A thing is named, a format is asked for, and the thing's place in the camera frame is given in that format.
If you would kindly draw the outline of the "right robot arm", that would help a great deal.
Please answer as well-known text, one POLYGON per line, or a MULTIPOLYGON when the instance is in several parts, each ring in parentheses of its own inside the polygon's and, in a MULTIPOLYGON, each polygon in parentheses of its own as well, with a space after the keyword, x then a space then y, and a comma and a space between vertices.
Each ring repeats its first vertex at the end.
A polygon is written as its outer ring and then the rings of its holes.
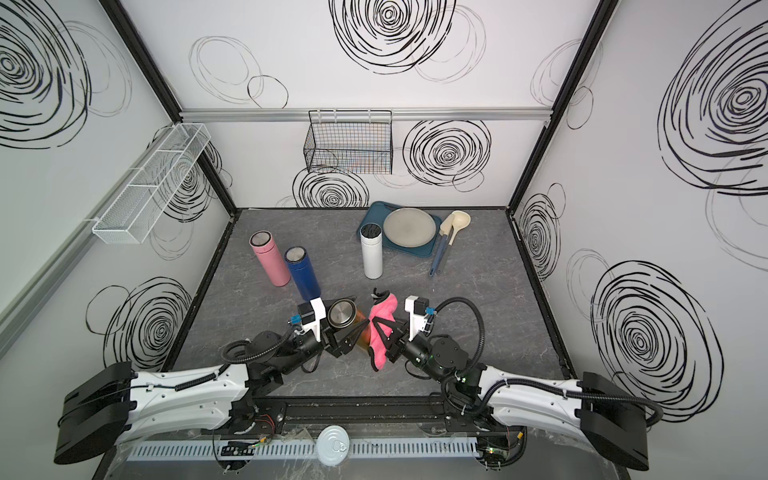
POLYGON ((403 357, 438 382, 444 403, 458 418, 483 428, 526 427, 564 435, 617 465, 648 470, 647 430, 663 413, 653 402, 592 372, 579 380, 516 375, 471 365, 455 341, 430 340, 403 321, 376 317, 372 325, 386 359, 403 357))

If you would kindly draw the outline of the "pink cloth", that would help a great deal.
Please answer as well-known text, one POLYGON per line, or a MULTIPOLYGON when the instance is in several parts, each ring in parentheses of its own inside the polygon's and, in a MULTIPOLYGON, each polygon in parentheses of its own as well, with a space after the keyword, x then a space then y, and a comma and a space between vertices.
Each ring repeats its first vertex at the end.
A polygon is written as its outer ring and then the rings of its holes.
POLYGON ((374 290, 372 297, 374 303, 368 315, 369 345, 367 351, 373 370, 378 372, 387 362, 385 340, 393 331, 390 323, 394 321, 398 300, 389 291, 378 292, 374 290))

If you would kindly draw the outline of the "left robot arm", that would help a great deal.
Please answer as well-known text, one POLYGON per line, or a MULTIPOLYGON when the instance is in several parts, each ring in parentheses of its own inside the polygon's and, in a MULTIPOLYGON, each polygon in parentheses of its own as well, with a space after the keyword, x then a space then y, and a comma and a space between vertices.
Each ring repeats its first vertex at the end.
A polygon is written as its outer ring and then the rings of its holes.
POLYGON ((155 434, 255 421, 257 414, 246 410, 254 399, 322 352, 348 354, 367 326, 358 320, 337 328, 323 319, 311 328, 291 325, 283 334, 263 331, 226 344, 221 364, 199 369, 148 372, 129 361, 114 363, 65 396, 54 462, 83 462, 155 434))

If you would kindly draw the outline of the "gold thermos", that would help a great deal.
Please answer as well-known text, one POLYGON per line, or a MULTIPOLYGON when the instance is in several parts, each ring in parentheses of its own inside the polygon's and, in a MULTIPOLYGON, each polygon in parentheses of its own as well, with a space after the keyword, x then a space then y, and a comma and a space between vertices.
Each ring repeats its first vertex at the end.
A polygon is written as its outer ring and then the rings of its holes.
MULTIPOLYGON (((367 319, 365 315, 357 308, 355 302, 349 298, 336 300, 327 313, 327 320, 329 323, 338 329, 348 326, 353 321, 363 321, 365 319, 367 319)), ((362 338, 355 346, 360 348, 366 347, 369 342, 369 337, 368 326, 368 330, 363 334, 362 338)))

